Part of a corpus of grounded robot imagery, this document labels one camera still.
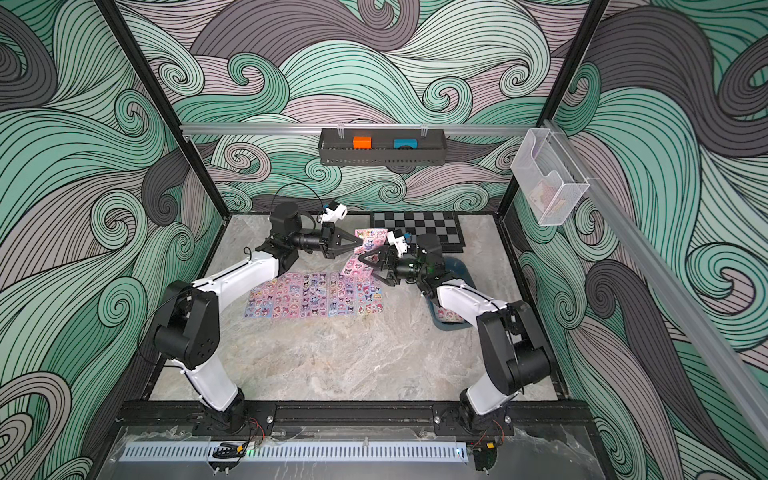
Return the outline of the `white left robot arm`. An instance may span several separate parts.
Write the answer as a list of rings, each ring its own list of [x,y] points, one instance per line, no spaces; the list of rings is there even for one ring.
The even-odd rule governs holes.
[[[287,273],[302,251],[334,259],[360,246],[360,238],[336,226],[347,214],[345,205],[330,201],[322,206],[315,228],[307,229],[298,205],[281,203],[269,216],[269,235],[255,249],[246,249],[244,259],[206,278],[175,281],[166,288],[148,337],[181,370],[209,412],[244,416],[236,412],[244,404],[242,390],[217,355],[222,311],[253,288]]]

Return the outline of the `pink sticker sheet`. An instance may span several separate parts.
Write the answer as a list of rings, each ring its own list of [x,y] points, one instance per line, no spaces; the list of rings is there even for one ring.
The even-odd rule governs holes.
[[[305,275],[286,273],[276,279],[273,287],[273,319],[298,319],[302,311]]]
[[[356,229],[354,235],[362,240],[362,245],[354,249],[352,257],[344,265],[341,274],[357,279],[368,278],[373,268],[361,262],[359,256],[383,246],[387,242],[388,231],[383,228]]]
[[[357,313],[358,282],[355,278],[332,273],[328,276],[328,316],[350,316]]]
[[[302,277],[301,318],[328,316],[328,283],[327,273],[310,273]]]
[[[245,318],[273,317],[278,283],[278,279],[272,279],[256,286],[249,292],[244,311]]]
[[[375,279],[358,282],[356,298],[358,315],[382,313],[384,310],[382,290]]]

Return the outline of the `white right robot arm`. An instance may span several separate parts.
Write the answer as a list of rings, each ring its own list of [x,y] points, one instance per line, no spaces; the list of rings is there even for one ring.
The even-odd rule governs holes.
[[[389,286],[416,285],[433,305],[475,328],[484,374],[461,397],[468,421],[495,412],[551,375],[553,351],[530,305],[504,302],[470,286],[449,269],[436,235],[421,235],[409,246],[390,233],[384,245],[360,254],[359,261]]]

